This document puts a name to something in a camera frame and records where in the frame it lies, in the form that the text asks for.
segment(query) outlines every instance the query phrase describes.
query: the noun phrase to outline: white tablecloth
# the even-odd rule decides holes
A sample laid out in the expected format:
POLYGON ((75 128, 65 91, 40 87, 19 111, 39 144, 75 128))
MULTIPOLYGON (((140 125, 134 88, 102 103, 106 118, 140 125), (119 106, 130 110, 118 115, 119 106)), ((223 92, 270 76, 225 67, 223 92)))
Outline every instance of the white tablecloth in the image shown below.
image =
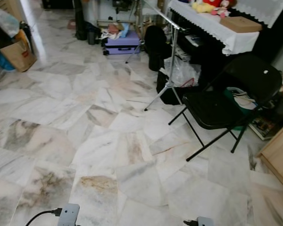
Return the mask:
POLYGON ((197 13, 190 4, 171 0, 168 5, 191 23, 224 43, 223 54, 231 55, 252 51, 259 32, 236 33, 220 24, 220 17, 209 13, 197 13))

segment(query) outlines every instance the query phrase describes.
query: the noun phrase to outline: brown paper bag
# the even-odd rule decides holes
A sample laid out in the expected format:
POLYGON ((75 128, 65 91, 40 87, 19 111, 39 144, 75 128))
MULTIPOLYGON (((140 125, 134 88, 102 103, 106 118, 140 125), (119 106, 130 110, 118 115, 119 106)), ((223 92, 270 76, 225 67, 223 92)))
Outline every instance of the brown paper bag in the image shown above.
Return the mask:
POLYGON ((19 72, 28 70, 37 60, 22 40, 1 48, 0 52, 19 72))

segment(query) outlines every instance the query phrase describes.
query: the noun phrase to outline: chair seat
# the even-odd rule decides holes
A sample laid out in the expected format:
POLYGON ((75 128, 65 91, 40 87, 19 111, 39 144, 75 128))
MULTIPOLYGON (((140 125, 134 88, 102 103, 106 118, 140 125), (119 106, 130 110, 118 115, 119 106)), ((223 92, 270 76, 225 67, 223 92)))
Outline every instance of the chair seat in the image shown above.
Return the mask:
POLYGON ((227 128, 244 116, 239 107, 221 92, 187 93, 183 96, 183 103, 205 129, 227 128))

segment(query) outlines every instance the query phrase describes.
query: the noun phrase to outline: black cable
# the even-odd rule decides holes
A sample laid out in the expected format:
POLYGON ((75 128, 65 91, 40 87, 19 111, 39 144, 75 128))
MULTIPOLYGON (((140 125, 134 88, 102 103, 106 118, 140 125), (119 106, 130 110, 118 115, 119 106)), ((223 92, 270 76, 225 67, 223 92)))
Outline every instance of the black cable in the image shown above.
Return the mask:
POLYGON ((30 223, 32 223, 33 220, 35 220, 38 216, 40 216, 40 215, 42 215, 42 214, 45 214, 45 213, 52 213, 52 214, 54 214, 56 217, 59 217, 59 216, 61 215, 61 211, 62 211, 62 208, 57 208, 57 209, 55 209, 55 210, 47 210, 47 211, 40 212, 40 213, 34 215, 34 217, 31 218, 31 219, 29 220, 29 222, 28 222, 25 226, 29 226, 30 223))

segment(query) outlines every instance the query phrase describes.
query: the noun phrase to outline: black folding chair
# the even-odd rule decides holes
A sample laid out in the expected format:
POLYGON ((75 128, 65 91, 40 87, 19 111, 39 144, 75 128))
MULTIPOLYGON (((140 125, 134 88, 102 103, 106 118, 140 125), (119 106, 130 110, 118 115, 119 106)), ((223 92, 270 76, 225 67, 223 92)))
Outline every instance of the black folding chair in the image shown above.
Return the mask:
POLYGON ((185 94, 183 96, 185 108, 169 122, 169 125, 181 114, 184 115, 184 111, 188 109, 201 127, 205 129, 226 129, 204 145, 184 115, 202 145, 201 149, 186 160, 190 161, 229 132, 236 139, 231 150, 231 153, 234 153, 247 125, 258 115, 259 110, 278 93, 281 84, 282 78, 279 71, 258 57, 247 54, 239 56, 230 62, 202 92, 185 94), (207 91, 211 86, 214 87, 214 91, 207 91), (257 106, 247 114, 243 113, 239 106, 225 95, 224 90, 226 87, 237 87, 246 91, 256 101, 257 106), (242 126, 238 137, 232 132, 232 129, 237 126, 242 126))

